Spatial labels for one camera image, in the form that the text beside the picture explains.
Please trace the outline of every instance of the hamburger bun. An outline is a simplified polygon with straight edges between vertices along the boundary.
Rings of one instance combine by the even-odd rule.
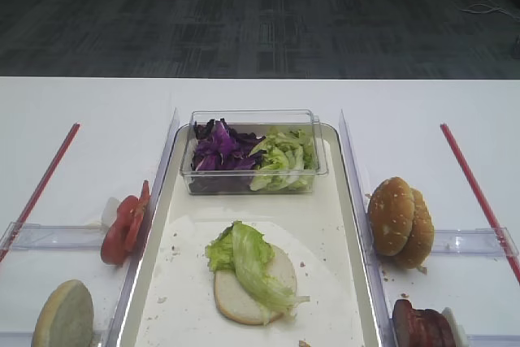
[[[281,284],[297,291],[294,266],[288,255],[276,245],[271,245],[275,256],[267,265],[267,274],[274,276]],[[246,325],[264,324],[262,310],[258,303],[242,288],[233,271],[216,271],[214,274],[214,299],[217,308],[228,319]],[[271,312],[268,323],[282,313]]]
[[[93,303],[79,280],[54,290],[43,306],[32,334],[32,347],[89,347],[93,337]]]
[[[435,236],[423,195],[416,189],[412,193],[415,202],[412,231],[402,251],[394,257],[397,265],[409,269],[421,266],[431,252]]]
[[[368,217],[379,254],[393,256],[401,252],[412,230],[414,210],[412,189],[401,178],[385,180],[374,191]]]

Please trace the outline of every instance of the gray carpet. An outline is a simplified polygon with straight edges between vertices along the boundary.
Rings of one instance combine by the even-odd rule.
[[[519,33],[453,0],[0,0],[0,76],[520,79]]]

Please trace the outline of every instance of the crumb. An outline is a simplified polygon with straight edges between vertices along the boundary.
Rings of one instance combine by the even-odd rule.
[[[417,269],[422,272],[424,275],[428,275],[428,268],[424,266],[419,266]]]

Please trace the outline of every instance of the white wire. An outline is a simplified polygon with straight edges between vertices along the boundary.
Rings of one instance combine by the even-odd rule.
[[[455,2],[477,2],[472,3],[469,6],[466,6],[466,8],[460,8],[457,5],[457,8],[459,11],[467,12],[469,14],[491,14],[492,12],[500,12],[502,14],[506,14],[507,16],[513,18],[514,21],[520,22],[520,15],[512,14],[511,12],[507,11],[505,8],[500,7],[498,4],[493,2],[492,0],[454,0]]]

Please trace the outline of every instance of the red straw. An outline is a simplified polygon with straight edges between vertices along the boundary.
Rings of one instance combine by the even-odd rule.
[[[464,175],[468,179],[468,182],[470,183],[470,186],[473,189],[473,193],[477,197],[477,201],[479,201],[480,207],[486,215],[489,225],[491,226],[491,228],[495,229],[495,232],[498,236],[498,241],[500,242],[502,248],[504,248],[505,255],[507,257],[507,260],[509,261],[509,265],[511,266],[511,269],[514,272],[514,275],[517,277],[518,283],[520,283],[520,264],[518,264],[518,258],[512,255],[513,251],[508,240],[502,234],[501,226],[498,223],[498,219],[496,219],[496,216],[493,213],[492,208],[489,206],[488,200],[485,198],[482,189],[479,186],[479,183],[473,176],[473,172],[471,172],[470,166],[464,158],[462,151],[458,147],[457,142],[455,141],[455,137],[453,137],[453,134],[449,130],[448,125],[441,124],[440,128],[444,133],[446,140],[448,140],[449,146],[452,148],[453,154],[455,154],[455,157],[457,158],[459,165],[464,171]]]
[[[63,143],[59,147],[58,152],[56,152],[56,155],[50,162],[50,165],[47,168],[47,171],[45,171],[45,174],[43,174],[43,177],[41,178],[40,183],[38,183],[38,186],[35,188],[34,193],[32,193],[32,196],[29,198],[27,205],[25,205],[25,208],[22,210],[22,214],[19,215],[19,218],[16,220],[15,228],[11,232],[11,237],[9,238],[9,241],[7,242],[7,248],[0,250],[0,262],[6,257],[7,252],[9,252],[9,248],[11,247],[11,244],[13,244],[13,241],[15,240],[16,236],[20,232],[20,229],[22,228],[25,221],[27,220],[27,217],[29,217],[29,215],[31,214],[31,211],[33,211],[33,208],[36,205],[36,202],[38,201],[38,199],[40,198],[41,193],[43,193],[43,190],[47,186],[47,183],[49,182],[50,177],[54,173],[54,170],[58,166],[62,157],[65,155],[65,152],[67,152],[69,145],[72,143],[72,140],[74,139],[74,136],[76,135],[76,133],[78,133],[79,129],[80,129],[79,124],[73,124],[71,130],[69,130],[67,136],[65,137],[65,140],[63,140]]]

